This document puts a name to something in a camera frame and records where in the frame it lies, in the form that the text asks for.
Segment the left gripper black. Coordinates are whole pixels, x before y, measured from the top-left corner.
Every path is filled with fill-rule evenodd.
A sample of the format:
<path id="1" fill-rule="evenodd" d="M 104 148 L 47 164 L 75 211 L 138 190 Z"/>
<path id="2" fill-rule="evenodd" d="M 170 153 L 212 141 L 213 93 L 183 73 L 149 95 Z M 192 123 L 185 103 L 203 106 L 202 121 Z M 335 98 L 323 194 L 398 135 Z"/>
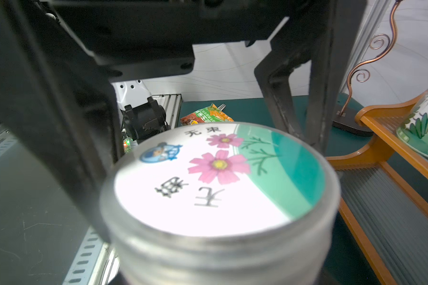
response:
<path id="1" fill-rule="evenodd" d="M 52 172 L 104 241 L 107 172 L 124 154 L 112 82 L 192 72 L 193 46 L 302 37 L 290 75 L 305 141 L 326 151 L 366 1 L 0 1 L 0 123 Z"/>

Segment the jar with purple flower lid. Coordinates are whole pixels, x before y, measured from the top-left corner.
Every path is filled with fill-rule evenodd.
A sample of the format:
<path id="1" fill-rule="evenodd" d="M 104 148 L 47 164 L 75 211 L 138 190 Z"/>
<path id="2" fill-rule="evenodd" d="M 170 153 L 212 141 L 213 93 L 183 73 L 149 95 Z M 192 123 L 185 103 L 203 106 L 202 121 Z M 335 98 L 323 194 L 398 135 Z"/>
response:
<path id="1" fill-rule="evenodd" d="M 219 122 L 140 143 L 100 209 L 130 285 L 313 285 L 340 198 L 338 175 L 305 142 Z"/>

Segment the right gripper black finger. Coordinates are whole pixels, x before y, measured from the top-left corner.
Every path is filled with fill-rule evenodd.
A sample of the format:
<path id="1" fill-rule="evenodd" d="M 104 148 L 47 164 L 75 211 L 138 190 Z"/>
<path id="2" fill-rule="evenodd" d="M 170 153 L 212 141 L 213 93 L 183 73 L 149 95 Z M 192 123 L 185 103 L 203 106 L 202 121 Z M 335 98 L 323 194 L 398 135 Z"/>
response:
<path id="1" fill-rule="evenodd" d="M 298 121 L 290 88 L 290 75 L 310 59 L 307 40 L 302 37 L 274 38 L 272 50 L 254 69 L 276 129 L 302 141 L 307 138 Z"/>

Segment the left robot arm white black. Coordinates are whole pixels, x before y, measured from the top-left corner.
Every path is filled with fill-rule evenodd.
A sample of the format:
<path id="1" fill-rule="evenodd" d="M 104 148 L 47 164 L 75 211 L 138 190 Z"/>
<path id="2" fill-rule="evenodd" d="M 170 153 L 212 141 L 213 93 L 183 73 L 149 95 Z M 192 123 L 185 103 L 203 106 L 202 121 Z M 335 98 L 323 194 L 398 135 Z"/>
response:
<path id="1" fill-rule="evenodd" d="M 104 241 L 107 170 L 168 129 L 152 99 L 112 84 L 192 72 L 193 46 L 271 41 L 254 76 L 274 125 L 326 151 L 365 1 L 0 1 L 0 123 L 52 172 Z"/>

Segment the jar with green tree lid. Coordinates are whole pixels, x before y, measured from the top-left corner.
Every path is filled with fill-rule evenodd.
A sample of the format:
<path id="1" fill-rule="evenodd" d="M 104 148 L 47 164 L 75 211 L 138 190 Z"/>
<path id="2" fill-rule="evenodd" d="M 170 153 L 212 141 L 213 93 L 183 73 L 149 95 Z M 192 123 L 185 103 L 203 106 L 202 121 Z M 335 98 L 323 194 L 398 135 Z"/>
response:
<path id="1" fill-rule="evenodd" d="M 428 158 L 428 89 L 396 129 L 396 135 L 412 150 Z"/>

